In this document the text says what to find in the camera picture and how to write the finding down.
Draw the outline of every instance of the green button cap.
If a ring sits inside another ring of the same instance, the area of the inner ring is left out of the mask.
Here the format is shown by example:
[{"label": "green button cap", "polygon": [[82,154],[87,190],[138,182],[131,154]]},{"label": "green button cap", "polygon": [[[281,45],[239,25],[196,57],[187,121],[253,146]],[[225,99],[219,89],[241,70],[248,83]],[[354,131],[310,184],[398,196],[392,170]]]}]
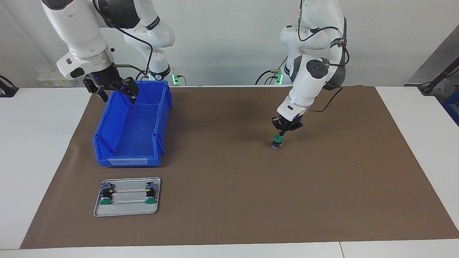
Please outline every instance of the green button cap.
[{"label": "green button cap", "polygon": [[274,141],[277,143],[281,143],[284,140],[284,138],[280,135],[274,136]]},{"label": "green button cap", "polygon": [[155,204],[155,203],[156,203],[156,200],[153,199],[153,198],[148,198],[148,199],[145,199],[145,203],[146,203],[146,204]]},{"label": "green button cap", "polygon": [[110,199],[102,199],[99,201],[99,204],[101,205],[107,205],[107,204],[110,204],[112,201],[110,201]]}]

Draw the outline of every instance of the black stand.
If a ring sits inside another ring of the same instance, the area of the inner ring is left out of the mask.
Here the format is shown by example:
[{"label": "black stand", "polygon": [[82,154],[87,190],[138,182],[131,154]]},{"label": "black stand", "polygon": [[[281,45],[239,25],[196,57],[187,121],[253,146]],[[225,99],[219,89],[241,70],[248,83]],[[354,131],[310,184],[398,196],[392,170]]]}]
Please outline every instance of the black stand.
[{"label": "black stand", "polygon": [[12,98],[19,90],[18,87],[8,87],[2,81],[0,81],[0,89],[5,92],[4,94],[0,94],[0,98]]},{"label": "black stand", "polygon": [[459,57],[454,60],[452,64],[448,66],[440,75],[438,75],[435,80],[433,80],[428,86],[418,86],[418,89],[421,91],[422,95],[428,96],[432,93],[433,88],[437,86],[443,79],[445,79],[456,67],[459,66]]}]

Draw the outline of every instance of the white wall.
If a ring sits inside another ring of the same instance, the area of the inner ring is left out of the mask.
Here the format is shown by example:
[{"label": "white wall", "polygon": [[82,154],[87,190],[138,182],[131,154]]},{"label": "white wall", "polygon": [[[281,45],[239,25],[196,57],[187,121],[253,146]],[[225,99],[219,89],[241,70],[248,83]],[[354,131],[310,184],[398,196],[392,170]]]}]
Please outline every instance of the white wall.
[{"label": "white wall", "polygon": [[[67,52],[40,0],[3,0],[44,55]],[[253,84],[286,56],[280,31],[297,20],[299,0],[154,0],[177,35],[169,61],[192,85]],[[402,86],[459,24],[457,0],[342,0],[348,20],[346,85]],[[116,63],[145,61],[122,35],[104,29]],[[123,69],[122,75],[134,75]]]},{"label": "white wall", "polygon": [[0,74],[17,87],[38,87],[40,69],[53,67],[0,0]]},{"label": "white wall", "polygon": [[[459,26],[449,35],[445,41],[427,59],[421,68],[409,79],[409,83],[420,84],[433,81],[441,74],[456,58],[459,57]],[[445,79],[451,84],[459,84],[459,73]]]}]

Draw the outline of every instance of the green indicator light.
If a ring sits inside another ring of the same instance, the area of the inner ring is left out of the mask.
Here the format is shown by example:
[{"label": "green indicator light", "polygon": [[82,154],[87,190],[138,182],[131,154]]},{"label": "green indicator light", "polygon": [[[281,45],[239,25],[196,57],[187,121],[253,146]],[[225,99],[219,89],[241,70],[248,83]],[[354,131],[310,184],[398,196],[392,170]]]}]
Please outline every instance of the green indicator light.
[{"label": "green indicator light", "polygon": [[177,75],[172,74],[172,79],[174,80],[174,85],[179,85],[180,84],[179,78],[177,77]]},{"label": "green indicator light", "polygon": [[279,73],[279,76],[276,79],[276,84],[281,85],[282,84],[282,79],[284,78],[284,75],[282,73]]}]

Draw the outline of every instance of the white table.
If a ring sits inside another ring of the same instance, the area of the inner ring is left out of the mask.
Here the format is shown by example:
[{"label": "white table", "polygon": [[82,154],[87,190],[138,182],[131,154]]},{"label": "white table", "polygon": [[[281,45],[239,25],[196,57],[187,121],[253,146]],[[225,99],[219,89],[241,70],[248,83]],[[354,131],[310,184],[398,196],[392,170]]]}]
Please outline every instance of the white table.
[{"label": "white table", "polygon": [[[416,88],[377,88],[446,210],[459,226],[459,128]],[[0,249],[19,248],[89,100],[84,88],[21,89],[0,99]],[[33,195],[21,187],[33,188]],[[459,240],[330,242],[0,251],[0,257],[459,257]]]}]

